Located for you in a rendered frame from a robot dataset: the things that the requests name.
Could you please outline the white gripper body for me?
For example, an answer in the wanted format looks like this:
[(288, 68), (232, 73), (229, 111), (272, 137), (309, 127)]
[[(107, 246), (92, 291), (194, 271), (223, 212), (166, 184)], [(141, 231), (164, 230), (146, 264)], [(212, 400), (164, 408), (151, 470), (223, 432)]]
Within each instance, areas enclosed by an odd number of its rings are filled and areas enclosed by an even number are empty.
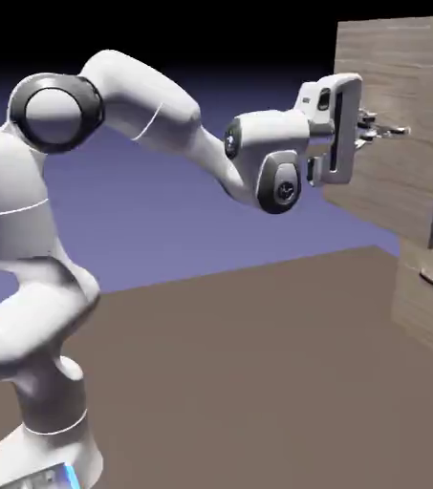
[(335, 125), (334, 142), (322, 163), (321, 180), (347, 184), (353, 175), (362, 78), (353, 73), (331, 74), (321, 78), (320, 84), (331, 91), (330, 118)]

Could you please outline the silver metal drawer handle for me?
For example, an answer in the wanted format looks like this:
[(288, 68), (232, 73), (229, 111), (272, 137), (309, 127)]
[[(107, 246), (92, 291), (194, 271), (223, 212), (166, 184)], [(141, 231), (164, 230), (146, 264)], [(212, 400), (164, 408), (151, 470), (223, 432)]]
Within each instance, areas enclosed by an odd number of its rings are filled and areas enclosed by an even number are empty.
[(376, 124), (374, 127), (377, 138), (405, 138), (411, 134), (410, 127), (387, 126)]

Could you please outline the large wood drawer front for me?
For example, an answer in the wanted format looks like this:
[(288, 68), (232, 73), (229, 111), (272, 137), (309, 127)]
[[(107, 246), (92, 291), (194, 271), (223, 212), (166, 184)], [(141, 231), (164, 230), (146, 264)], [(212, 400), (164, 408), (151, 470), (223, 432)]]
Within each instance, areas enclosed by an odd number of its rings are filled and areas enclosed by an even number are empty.
[(433, 65), (378, 65), (362, 71), (363, 108), (383, 125), (407, 127), (378, 138), (356, 156), (347, 185), (324, 196), (364, 221), (433, 247)]

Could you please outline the light wood cabinet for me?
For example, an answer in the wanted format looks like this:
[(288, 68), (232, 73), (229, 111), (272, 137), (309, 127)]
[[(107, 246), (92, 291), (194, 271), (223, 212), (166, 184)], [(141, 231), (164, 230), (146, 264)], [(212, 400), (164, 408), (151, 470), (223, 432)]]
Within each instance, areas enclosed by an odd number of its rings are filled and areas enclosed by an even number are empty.
[[(336, 70), (362, 76), (365, 67), (378, 65), (433, 65), (433, 16), (340, 23)], [(402, 240), (409, 241), (397, 236), (400, 247)]]

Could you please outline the small wood drawer front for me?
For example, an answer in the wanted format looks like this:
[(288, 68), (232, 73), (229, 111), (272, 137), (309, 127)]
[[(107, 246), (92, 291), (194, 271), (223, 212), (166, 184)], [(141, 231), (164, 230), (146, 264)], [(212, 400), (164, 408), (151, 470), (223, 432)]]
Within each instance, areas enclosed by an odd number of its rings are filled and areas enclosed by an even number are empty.
[(424, 267), (433, 268), (433, 249), (402, 240), (392, 318), (433, 351), (433, 286), (419, 275)]

